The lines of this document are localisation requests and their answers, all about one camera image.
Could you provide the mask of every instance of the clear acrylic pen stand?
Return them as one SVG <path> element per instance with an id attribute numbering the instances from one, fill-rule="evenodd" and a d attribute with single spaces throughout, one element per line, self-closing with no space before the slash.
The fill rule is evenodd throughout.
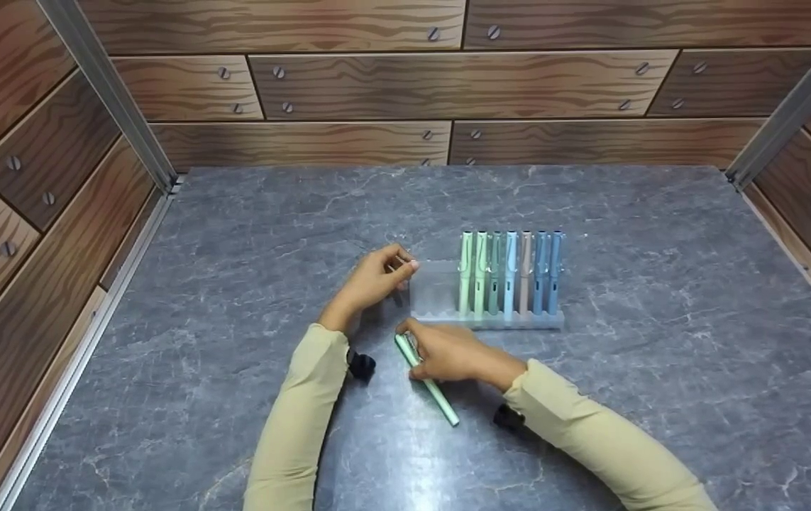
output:
<path id="1" fill-rule="evenodd" d="M 497 300 L 498 307 L 495 314 L 488 312 L 490 296 L 485 295 L 485 310 L 473 310 L 475 280 L 471 280 L 469 295 L 469 310 L 459 312 L 460 273 L 458 261 L 422 261 L 421 268 L 412 276 L 409 284 L 412 316 L 422 323 L 459 324 L 472 330 L 562 330 L 565 323 L 560 307 L 557 313 L 549 314 L 546 310 L 540 314 L 519 313 L 519 278 L 516 278 L 514 292 L 513 312 L 508 316 L 503 313 L 503 285 L 505 281 L 498 280 Z M 490 275 L 485 279 L 487 294 L 492 293 Z M 529 289 L 529 309 L 531 309 L 533 290 Z"/>

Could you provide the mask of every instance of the left hand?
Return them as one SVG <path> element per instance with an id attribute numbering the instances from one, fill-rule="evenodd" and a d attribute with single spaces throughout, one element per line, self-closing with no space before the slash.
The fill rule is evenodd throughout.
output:
<path id="1" fill-rule="evenodd" d="M 327 330 L 344 332 L 360 311 L 379 303 L 414 275 L 418 261 L 398 243 L 364 255 L 351 271 L 348 280 L 326 305 L 317 323 Z"/>

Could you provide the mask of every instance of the mint green pen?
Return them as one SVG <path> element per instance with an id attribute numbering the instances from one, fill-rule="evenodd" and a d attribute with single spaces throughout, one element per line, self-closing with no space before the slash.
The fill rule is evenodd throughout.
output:
<path id="1" fill-rule="evenodd" d="M 409 342 L 408 337 L 403 336 L 403 334 L 396 334 L 395 340 L 396 346 L 399 347 L 399 351 L 405 356 L 408 365 L 412 368 L 417 366 L 419 363 L 418 355 L 415 355 L 414 348 L 412 348 L 412 343 Z M 422 380 L 422 382 L 424 382 L 424 386 L 426 386 L 427 390 L 431 391 L 434 401 L 437 401 L 438 407 L 440 407 L 440 410 L 446 415 L 446 420 L 450 421 L 450 426 L 459 424 L 459 415 L 453 410 L 453 405 L 450 405 L 450 402 L 446 399 L 445 395 L 443 395 L 443 391 L 440 390 L 436 382 L 433 380 Z"/>
<path id="2" fill-rule="evenodd" d="M 478 232 L 474 242 L 474 314 L 484 312 L 484 294 L 487 291 L 487 232 Z"/>
<path id="3" fill-rule="evenodd" d="M 474 246 L 474 233 L 463 232 L 463 250 L 459 258 L 459 314 L 468 313 L 468 297 L 471 291 L 471 248 Z"/>

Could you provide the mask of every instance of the pen cap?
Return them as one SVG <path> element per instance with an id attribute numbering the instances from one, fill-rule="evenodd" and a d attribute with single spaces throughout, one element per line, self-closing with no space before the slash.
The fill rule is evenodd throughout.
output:
<path id="1" fill-rule="evenodd" d="M 500 272 L 500 266 L 503 264 L 503 233 L 500 231 L 493 231 L 490 235 L 490 258 L 487 260 L 487 266 L 490 268 L 492 274 Z"/>
<path id="2" fill-rule="evenodd" d="M 544 276 L 550 268 L 551 243 L 547 231 L 538 231 L 534 236 L 534 271 Z"/>
<path id="3" fill-rule="evenodd" d="M 463 246 L 461 246 L 461 253 L 459 255 L 459 271 L 464 273 L 471 273 L 471 256 L 473 256 L 474 249 L 474 233 L 471 231 L 463 232 Z"/>
<path id="4" fill-rule="evenodd" d="M 518 271 L 519 233 L 508 231 L 506 233 L 506 272 L 514 274 Z"/>
<path id="5" fill-rule="evenodd" d="M 522 276 L 531 275 L 531 231 L 522 231 Z"/>
<path id="6" fill-rule="evenodd" d="M 562 269 L 562 245 L 566 235 L 562 231 L 553 231 L 551 234 L 551 275 L 560 274 Z"/>
<path id="7" fill-rule="evenodd" d="M 486 273 L 487 267 L 487 231 L 479 231 L 474 240 L 474 264 L 476 272 Z"/>

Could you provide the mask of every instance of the beige sleeve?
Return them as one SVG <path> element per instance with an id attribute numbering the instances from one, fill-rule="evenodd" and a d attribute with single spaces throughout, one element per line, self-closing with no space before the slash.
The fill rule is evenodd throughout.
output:
<path id="1" fill-rule="evenodd" d="M 506 391 L 525 426 L 607 484 L 630 511 L 717 511 L 698 479 L 657 440 L 578 394 L 537 360 Z"/>
<path id="2" fill-rule="evenodd" d="M 348 340 L 311 324 L 294 350 L 250 464 L 244 511 L 311 511 L 317 461 L 346 380 Z"/>

